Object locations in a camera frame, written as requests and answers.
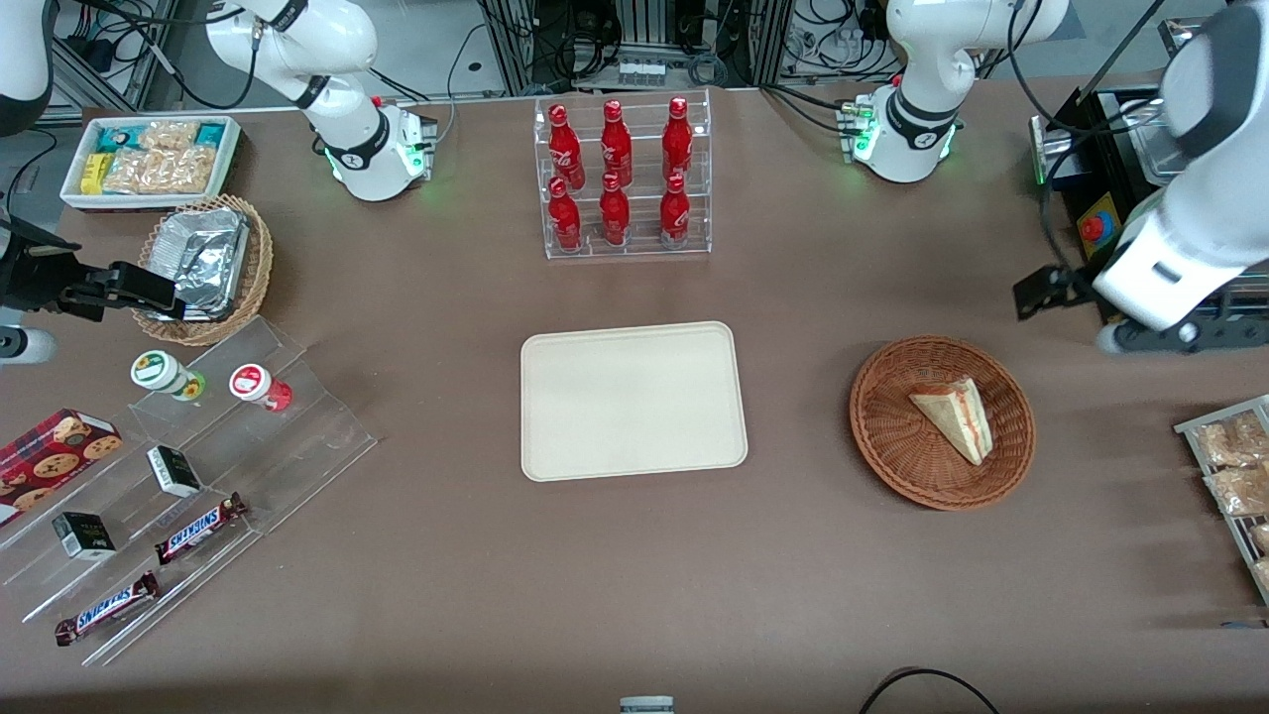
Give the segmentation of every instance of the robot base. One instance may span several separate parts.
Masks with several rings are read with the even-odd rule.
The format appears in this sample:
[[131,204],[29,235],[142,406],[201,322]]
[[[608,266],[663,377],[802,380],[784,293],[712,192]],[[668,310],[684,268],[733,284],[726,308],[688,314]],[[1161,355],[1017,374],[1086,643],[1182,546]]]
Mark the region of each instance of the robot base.
[[881,86],[872,94],[860,94],[854,104],[838,112],[838,127],[851,131],[850,136],[841,137],[841,152],[848,164],[863,164],[886,180],[919,181],[947,157],[956,127],[948,128],[942,145],[937,143],[938,138],[931,133],[935,143],[926,148],[912,148],[886,115],[886,103],[893,93],[893,86]]
[[388,119],[388,141],[367,167],[350,170],[326,151],[335,178],[362,200],[387,200],[415,180],[431,178],[437,150],[437,123],[397,107],[379,109]]

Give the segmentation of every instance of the acrylic display stand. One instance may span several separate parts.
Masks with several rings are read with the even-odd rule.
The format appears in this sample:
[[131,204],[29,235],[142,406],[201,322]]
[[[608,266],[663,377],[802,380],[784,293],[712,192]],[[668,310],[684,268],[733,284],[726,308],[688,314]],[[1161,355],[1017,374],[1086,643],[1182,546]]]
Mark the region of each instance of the acrylic display stand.
[[[136,605],[66,648],[85,666],[107,665],[369,451],[376,440],[317,382],[302,351],[258,316],[189,365],[207,379],[199,399],[183,403],[151,393],[113,417],[124,446],[0,530],[6,606],[23,623],[47,630],[48,647],[55,647],[58,621],[154,571],[159,600]],[[230,394],[230,374],[247,363],[291,386],[294,397],[286,411],[266,412]],[[197,496],[160,491],[146,459],[159,444],[189,459],[203,484]],[[155,544],[233,492],[250,511],[160,567]],[[67,558],[51,525],[62,511],[100,516],[117,553],[100,562]]]
[[[661,197],[665,194],[665,176],[661,169],[661,134],[669,118],[670,99],[688,100],[688,123],[692,124],[692,169],[685,176],[684,190],[692,209],[688,213],[688,238],[681,247],[670,249],[661,243]],[[612,96],[581,95],[538,99],[534,105],[533,148],[538,164],[538,195],[542,203],[542,235],[547,257],[585,259],[621,257],[629,255],[683,255],[709,252],[713,246],[713,221],[711,213],[711,133],[709,94],[707,91],[650,91],[621,95],[626,126],[631,129],[633,146],[634,181],[626,186],[631,203],[631,236],[624,246],[614,247],[603,236],[599,214],[599,197],[603,194],[604,159],[599,137],[604,131],[604,101]],[[581,211],[581,250],[565,252],[551,228],[547,203],[551,194],[547,181],[555,175],[551,162],[551,122],[547,108],[563,104],[569,109],[569,123],[581,141],[581,164],[586,170],[586,184],[572,193]]]

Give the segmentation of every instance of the wicker basket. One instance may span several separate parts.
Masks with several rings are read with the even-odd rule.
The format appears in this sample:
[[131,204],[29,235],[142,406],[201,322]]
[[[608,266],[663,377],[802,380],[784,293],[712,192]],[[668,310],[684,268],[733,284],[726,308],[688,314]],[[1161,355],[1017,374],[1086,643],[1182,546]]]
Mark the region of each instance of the wicker basket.
[[[218,322],[164,322],[151,320],[133,309],[132,316],[141,323],[146,334],[166,341],[176,341],[188,346],[202,346],[216,344],[230,336],[247,323],[247,321],[260,311],[264,302],[264,293],[269,288],[269,270],[273,268],[273,237],[269,235],[269,226],[264,224],[260,214],[250,203],[235,195],[217,195],[207,200],[198,200],[189,205],[181,205],[178,211],[211,211],[212,208],[233,208],[241,211],[251,219],[251,232],[247,236],[246,255],[242,256],[242,274],[239,278],[237,306],[228,317]],[[150,231],[150,240],[141,249],[141,265],[150,261],[150,250],[154,249],[155,236],[159,226]]]
[[[995,443],[981,467],[968,463],[907,396],[912,388],[973,378]],[[990,506],[1027,476],[1036,420],[1022,388],[972,344],[910,336],[878,349],[850,388],[850,430],[868,465],[891,488],[942,511]]]

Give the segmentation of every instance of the red cookie box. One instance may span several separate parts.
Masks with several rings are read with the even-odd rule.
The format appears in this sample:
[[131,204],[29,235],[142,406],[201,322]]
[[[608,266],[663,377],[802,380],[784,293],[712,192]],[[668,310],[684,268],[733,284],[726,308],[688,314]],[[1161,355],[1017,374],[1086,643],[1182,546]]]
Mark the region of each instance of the red cookie box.
[[70,410],[39,422],[0,449],[0,526],[122,445],[113,425]]

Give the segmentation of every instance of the coca-cola bottle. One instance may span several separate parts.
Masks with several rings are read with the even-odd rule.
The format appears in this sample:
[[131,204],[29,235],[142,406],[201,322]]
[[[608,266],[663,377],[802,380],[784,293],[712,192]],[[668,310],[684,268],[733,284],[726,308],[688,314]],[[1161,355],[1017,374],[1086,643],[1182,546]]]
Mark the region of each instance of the coca-cola bottle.
[[617,171],[604,174],[604,194],[599,198],[599,212],[604,216],[604,240],[621,247],[631,233],[631,202],[622,190]]
[[688,175],[692,167],[692,124],[688,123],[688,100],[681,96],[670,99],[670,120],[661,134],[661,153],[665,180],[675,172]]
[[581,142],[569,126],[569,112],[563,104],[552,104],[547,115],[551,118],[551,162],[556,174],[569,181],[569,188],[580,190],[586,185],[586,170],[581,167]]
[[631,148],[631,129],[622,119],[622,103],[604,101],[604,133],[599,137],[604,151],[604,170],[614,171],[622,185],[634,180],[634,160]]
[[551,228],[560,242],[560,250],[576,252],[581,250],[581,213],[577,211],[577,202],[569,195],[569,184],[563,178],[551,176],[547,185],[551,189],[547,212],[551,213]]
[[692,204],[683,193],[683,174],[675,172],[665,181],[661,197],[661,245],[675,250],[688,241],[688,211]]

